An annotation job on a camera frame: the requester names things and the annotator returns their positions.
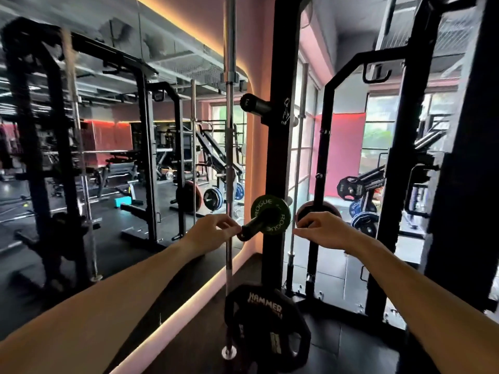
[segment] green weight plate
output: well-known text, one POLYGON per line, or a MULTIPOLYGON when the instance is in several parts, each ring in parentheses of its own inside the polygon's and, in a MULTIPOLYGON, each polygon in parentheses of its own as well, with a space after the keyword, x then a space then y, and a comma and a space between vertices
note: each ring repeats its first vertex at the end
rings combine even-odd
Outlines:
POLYGON ((266 235, 278 235, 286 231, 291 222, 290 208, 286 202, 274 195, 261 195, 254 200, 251 206, 251 218, 255 218, 263 210, 273 208, 279 211, 275 223, 266 226, 262 231, 266 235))

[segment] hand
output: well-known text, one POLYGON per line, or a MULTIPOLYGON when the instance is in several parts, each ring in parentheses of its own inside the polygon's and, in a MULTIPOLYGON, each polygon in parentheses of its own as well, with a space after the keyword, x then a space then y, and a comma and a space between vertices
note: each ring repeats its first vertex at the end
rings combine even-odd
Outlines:
POLYGON ((343 249, 353 256, 358 255, 366 238, 372 239, 327 211, 311 212, 296 226, 298 228, 293 230, 296 236, 311 240, 324 248, 343 249))
POLYGON ((210 214, 198 219, 182 240, 197 257, 219 248, 240 231, 241 226, 227 214, 210 214))

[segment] finger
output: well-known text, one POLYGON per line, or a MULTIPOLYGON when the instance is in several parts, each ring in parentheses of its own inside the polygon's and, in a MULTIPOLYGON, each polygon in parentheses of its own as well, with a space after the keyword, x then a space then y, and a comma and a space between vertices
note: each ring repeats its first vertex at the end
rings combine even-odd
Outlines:
POLYGON ((241 226, 237 224, 235 226, 223 229, 220 232, 222 233, 222 236, 224 237, 224 241, 227 241, 231 237, 236 236, 238 233, 241 232, 241 226))
POLYGON ((225 228, 225 224, 231 227, 239 226, 236 221, 227 214, 217 214, 214 220, 216 225, 220 228, 225 228))
POLYGON ((295 236, 302 237, 307 240, 312 240, 314 230, 310 228, 295 228, 293 230, 295 236))
POLYGON ((296 223, 296 227, 303 228, 309 226, 312 222, 320 223, 320 213, 310 212, 296 223))

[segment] person's right hand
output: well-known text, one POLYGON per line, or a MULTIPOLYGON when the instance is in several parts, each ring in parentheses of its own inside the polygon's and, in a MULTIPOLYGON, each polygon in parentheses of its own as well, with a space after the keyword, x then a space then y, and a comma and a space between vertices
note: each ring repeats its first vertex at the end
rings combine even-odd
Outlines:
POLYGON ((311 240, 324 248, 343 249, 357 256, 358 250, 369 236, 357 231, 330 212, 311 212, 296 223, 296 236, 311 240))

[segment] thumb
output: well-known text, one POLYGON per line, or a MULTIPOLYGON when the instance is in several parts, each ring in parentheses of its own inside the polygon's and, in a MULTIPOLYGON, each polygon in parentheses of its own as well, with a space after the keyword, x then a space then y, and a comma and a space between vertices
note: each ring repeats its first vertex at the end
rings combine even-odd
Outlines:
POLYGON ((237 225, 237 226, 228 227, 226 229, 221 230, 221 232, 224 236, 224 239, 228 240, 231 237, 236 236, 238 233, 241 232, 241 226, 237 225))
POLYGON ((293 233, 295 236, 299 236, 307 240, 312 240, 313 237, 313 230, 310 228, 295 228, 293 233))

